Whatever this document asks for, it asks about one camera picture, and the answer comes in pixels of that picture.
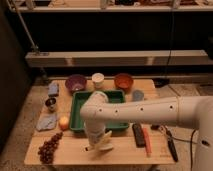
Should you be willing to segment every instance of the grape bunch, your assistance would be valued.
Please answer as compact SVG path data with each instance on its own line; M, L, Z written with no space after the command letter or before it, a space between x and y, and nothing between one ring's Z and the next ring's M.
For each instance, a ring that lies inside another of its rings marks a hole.
M39 147L38 155L43 164L52 164L54 152L58 148L59 140L62 138L63 132L56 133L49 141L44 141L44 144Z

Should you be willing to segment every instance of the floor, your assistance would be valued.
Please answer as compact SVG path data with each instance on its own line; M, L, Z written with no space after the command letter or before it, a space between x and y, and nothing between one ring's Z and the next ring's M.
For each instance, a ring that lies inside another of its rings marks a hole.
M199 96L205 95L204 91L197 88L197 84L169 84L162 88L158 88L157 92L160 97L170 96ZM16 121L14 129L8 139L8 142L0 157L1 171L37 171L48 170L45 166L26 166L24 165L24 158L29 146L31 136L33 134L34 126L38 120L38 113L46 99L47 86L35 82L32 86L23 108ZM181 139L190 139L192 130L183 128L171 128L173 136ZM177 148L179 162L174 165L161 165L158 167L161 171L190 171L190 154L189 143L175 141ZM55 170L132 170L145 171L148 166L130 166L130 167L56 167Z

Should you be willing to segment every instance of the wooden tabletop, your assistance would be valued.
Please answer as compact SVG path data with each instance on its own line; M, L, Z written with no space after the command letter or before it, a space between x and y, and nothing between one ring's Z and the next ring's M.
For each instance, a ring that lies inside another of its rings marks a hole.
M59 84L59 97L57 97L58 117L70 116L72 95L65 87L64 80L55 80ZM132 90L142 90L145 99L157 98L157 92L153 81L150 79L135 79ZM86 90L94 91L91 80L88 80ZM115 90L112 80L105 80L103 90ZM131 92L125 95L126 101L131 101ZM44 106L41 115L47 114L48 110ZM54 154L53 165L138 165L138 164L172 164L174 163L168 150L165 136L150 130L149 125L143 125L148 129L152 154L147 157L144 148L136 148L135 140L131 128L121 132L113 132L111 142L114 149L108 152L97 152L95 150L85 151L88 146L88 139L83 133L73 133L70 130L64 132L63 138L59 142L59 147ZM38 148L43 145L45 140L49 140L55 133L60 132L58 125L54 130L37 132L35 130L30 142L25 164L40 165Z

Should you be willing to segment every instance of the green tray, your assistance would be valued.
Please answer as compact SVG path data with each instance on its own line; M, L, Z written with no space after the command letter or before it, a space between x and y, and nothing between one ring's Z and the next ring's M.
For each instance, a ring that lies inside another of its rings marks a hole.
M109 103L123 103L125 96L121 90L103 91L109 98ZM86 102L92 92L80 91L73 95L72 109L70 114L70 129L74 132L82 132L84 129L84 122L80 116L81 106ZM109 122L106 124L107 130L122 131L129 127L129 123Z

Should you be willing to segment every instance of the cup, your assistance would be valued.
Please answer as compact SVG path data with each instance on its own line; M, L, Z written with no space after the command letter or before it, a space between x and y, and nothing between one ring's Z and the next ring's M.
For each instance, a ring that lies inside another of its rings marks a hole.
M50 112L55 112L57 108L56 98L50 97L45 101L45 105Z
M95 88L100 89L103 86L104 75L102 73L94 73L92 75L92 82Z

